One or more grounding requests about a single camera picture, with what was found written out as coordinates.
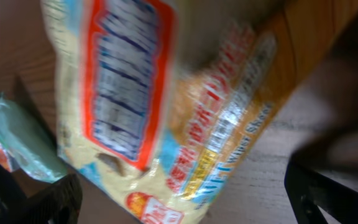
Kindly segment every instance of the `teal plastic package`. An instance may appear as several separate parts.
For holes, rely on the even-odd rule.
[[[53,183],[67,174],[44,130],[20,106],[0,98],[0,135],[20,167],[32,178]]]

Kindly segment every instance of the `wooden table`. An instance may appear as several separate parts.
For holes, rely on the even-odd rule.
[[[286,40],[279,45],[284,45],[284,61],[289,70],[296,72],[299,82],[314,72],[239,166],[203,220],[205,223],[296,222],[283,186],[289,155],[325,129],[358,116],[358,107],[351,109],[349,100],[343,100],[358,101],[352,97],[358,96],[358,85],[354,85],[358,83],[358,63],[329,57],[316,68],[357,12],[358,0],[289,1],[260,26]],[[52,135],[57,115],[54,70],[55,54],[45,35],[39,2],[0,0],[0,90],[30,110]],[[22,174],[18,179],[29,194],[43,186]],[[85,180],[81,183],[84,203],[80,223],[136,223],[95,186]]]

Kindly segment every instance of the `wooden surface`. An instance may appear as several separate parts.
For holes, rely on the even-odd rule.
[[[305,142],[358,119],[358,62],[329,57],[317,68],[333,38],[358,11],[358,1],[299,0],[288,3],[270,26],[279,27],[293,52],[302,83],[264,131],[213,204],[203,223],[295,223],[283,186],[290,154]],[[0,90],[24,105],[55,131],[55,54],[46,38],[38,1],[0,0]],[[17,174],[20,180],[23,174]],[[343,175],[340,182],[358,190],[358,181]],[[81,180],[84,201],[80,223],[136,223],[100,190]],[[29,195],[41,189],[21,183]]]

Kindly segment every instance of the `yellow package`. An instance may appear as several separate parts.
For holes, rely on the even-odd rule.
[[[144,223],[199,222],[282,104],[273,34],[230,20],[214,59],[184,63],[191,3],[43,2],[60,156]]]

